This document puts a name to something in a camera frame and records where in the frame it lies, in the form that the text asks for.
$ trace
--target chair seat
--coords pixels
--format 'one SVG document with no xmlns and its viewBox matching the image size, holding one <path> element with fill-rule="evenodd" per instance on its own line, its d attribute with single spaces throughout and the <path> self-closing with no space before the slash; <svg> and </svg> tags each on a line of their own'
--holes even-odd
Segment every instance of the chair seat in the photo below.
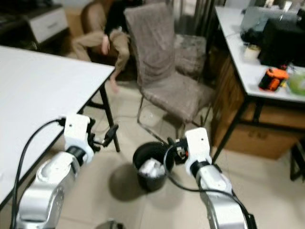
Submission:
<svg viewBox="0 0 305 229">
<path fill-rule="evenodd" d="M 176 70 L 181 74 L 198 79 L 203 72 L 206 59 L 206 39 L 176 34 L 174 47 Z"/>
<path fill-rule="evenodd" d="M 191 122 L 198 111 L 210 103 L 214 90 L 175 72 L 142 89 L 142 93 L 154 105 L 185 122 Z"/>
</svg>

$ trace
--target robotic arm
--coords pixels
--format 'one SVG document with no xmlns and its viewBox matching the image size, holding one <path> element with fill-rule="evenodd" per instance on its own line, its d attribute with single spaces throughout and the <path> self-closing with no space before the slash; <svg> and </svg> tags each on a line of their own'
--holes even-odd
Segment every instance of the robotic arm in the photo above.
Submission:
<svg viewBox="0 0 305 229">
<path fill-rule="evenodd" d="M 184 190 L 200 192 L 211 229 L 257 229 L 254 216 L 237 199 L 230 180 L 218 167 L 212 165 L 205 128 L 186 131 L 185 138 L 178 139 L 175 143 L 169 139 L 169 144 L 172 145 L 176 164 L 185 163 L 186 172 L 196 179 L 199 189 L 185 188 L 170 174 L 168 177 Z"/>
<path fill-rule="evenodd" d="M 81 166 L 92 161 L 95 152 L 107 147 L 118 125 L 107 132 L 102 142 L 94 140 L 91 129 L 95 121 L 73 114 L 64 126 L 65 152 L 59 152 L 37 171 L 36 178 L 24 192 L 17 214 L 19 229 L 53 229 L 57 226 L 65 195 L 72 188 Z"/>
</svg>

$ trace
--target white table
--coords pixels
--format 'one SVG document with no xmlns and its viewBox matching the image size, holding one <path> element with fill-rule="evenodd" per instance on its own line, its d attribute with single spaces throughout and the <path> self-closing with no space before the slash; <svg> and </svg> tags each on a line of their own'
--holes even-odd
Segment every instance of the white table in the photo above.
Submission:
<svg viewBox="0 0 305 229">
<path fill-rule="evenodd" d="M 103 84 L 113 70 L 112 66 L 0 46 L 0 210 L 10 197 L 19 157 L 30 135 L 59 115 L 78 113 L 101 88 L 105 93 Z M 103 103 L 109 106 L 107 97 Z M 61 132 L 62 127 L 51 124 L 34 138 L 21 176 Z"/>
<path fill-rule="evenodd" d="M 261 107 L 264 104 L 277 104 L 277 106 L 281 104 L 283 108 L 293 106 L 294 108 L 298 107 L 305 110 L 305 96 L 295 95 L 291 93 L 288 88 L 280 88 L 277 92 L 264 92 L 259 90 L 258 84 L 261 81 L 261 78 L 264 76 L 268 66 L 261 65 L 258 60 L 251 62 L 244 60 L 243 56 L 245 46 L 240 37 L 240 25 L 244 16 L 241 14 L 241 12 L 241 9 L 216 7 L 216 14 L 218 17 L 219 25 L 229 48 L 231 58 L 234 62 L 239 81 L 244 91 L 245 99 L 243 104 L 237 111 L 221 143 L 219 144 L 215 156 L 213 158 L 213 162 L 215 162 L 218 158 L 220 152 L 222 151 L 223 147 L 225 146 L 237 124 L 251 125 L 305 134 L 305 130 L 303 129 L 271 125 L 267 123 L 260 123 L 258 121 Z M 256 102 L 257 104 L 257 117 L 253 122 L 241 120 L 241 117 L 250 102 Z"/>
<path fill-rule="evenodd" d="M 240 38 L 240 24 L 244 15 L 241 11 L 241 9 L 216 7 L 219 24 L 245 92 L 251 96 L 305 103 L 305 96 L 290 93 L 289 89 L 281 88 L 275 93 L 259 90 L 258 84 L 268 66 L 261 65 L 259 60 L 247 62 L 243 58 L 245 47 Z"/>
</svg>

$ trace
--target black cable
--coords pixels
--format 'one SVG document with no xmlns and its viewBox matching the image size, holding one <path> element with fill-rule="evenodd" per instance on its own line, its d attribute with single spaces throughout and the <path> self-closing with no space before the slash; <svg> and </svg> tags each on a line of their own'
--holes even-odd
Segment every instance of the black cable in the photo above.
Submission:
<svg viewBox="0 0 305 229">
<path fill-rule="evenodd" d="M 26 153 L 31 141 L 38 134 L 38 132 L 40 132 L 40 130 L 42 130 L 43 128 L 45 128 L 47 125 L 49 125 L 51 123 L 55 123 L 55 122 L 61 123 L 62 121 L 63 121 L 63 119 L 55 119 L 55 120 L 52 120 L 52 121 L 49 121 L 49 122 L 43 124 L 31 135 L 31 137 L 28 139 L 27 143 L 25 144 L 25 146 L 23 148 L 22 154 L 20 156 L 19 164 L 18 164 L 18 169 L 17 169 L 13 193 L 12 193 L 13 201 L 12 201 L 12 209 L 11 209 L 10 229 L 17 228 L 16 217 L 17 217 L 17 212 L 18 212 L 18 207 L 19 207 L 19 204 L 17 203 L 17 195 L 18 195 L 18 188 L 19 188 L 19 179 L 20 179 L 20 174 L 21 174 L 21 169 L 22 169 L 22 164 L 23 164 L 25 153 Z"/>
<path fill-rule="evenodd" d="M 214 193 L 220 193 L 220 194 L 223 194 L 231 199 L 233 199 L 236 203 L 238 203 L 238 205 L 241 207 L 242 209 L 242 212 L 243 212 L 243 215 L 245 217 L 245 220 L 246 220 L 246 223 L 247 223 L 247 228 L 248 229 L 252 229 L 252 224 L 250 222 L 250 214 L 248 212 L 248 210 L 246 209 L 246 207 L 242 204 L 242 202 L 234 195 L 230 194 L 230 193 L 227 193 L 227 192 L 224 192 L 224 191 L 220 191 L 220 190 L 217 190 L 217 189 L 203 189 L 203 188 L 200 188 L 200 189 L 194 189 L 194 188 L 188 188 L 188 187 L 185 187 L 183 186 L 182 184 L 180 184 L 179 182 L 177 182 L 171 175 L 171 172 L 168 170 L 167 166 L 166 166 L 166 161 L 167 161 L 167 157 L 168 157 L 168 154 L 171 150 L 174 149 L 174 146 L 171 145 L 165 155 L 164 155 L 164 159 L 163 159 L 163 165 L 164 165 L 164 170 L 165 170 L 165 173 L 167 175 L 167 177 L 169 178 L 169 180 L 174 184 L 176 185 L 178 188 L 181 188 L 182 190 L 185 190 L 185 191 L 189 191 L 189 192 L 199 192 L 199 193 L 206 193 L 206 192 L 214 192 Z"/>
</svg>

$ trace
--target drawer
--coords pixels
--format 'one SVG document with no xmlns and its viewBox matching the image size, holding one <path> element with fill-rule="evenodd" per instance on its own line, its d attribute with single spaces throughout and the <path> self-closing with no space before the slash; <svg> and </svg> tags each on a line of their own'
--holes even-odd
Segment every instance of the drawer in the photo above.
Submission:
<svg viewBox="0 0 305 229">
<path fill-rule="evenodd" d="M 30 20 L 30 26 L 38 43 L 68 28 L 63 8 L 53 10 Z"/>
</svg>

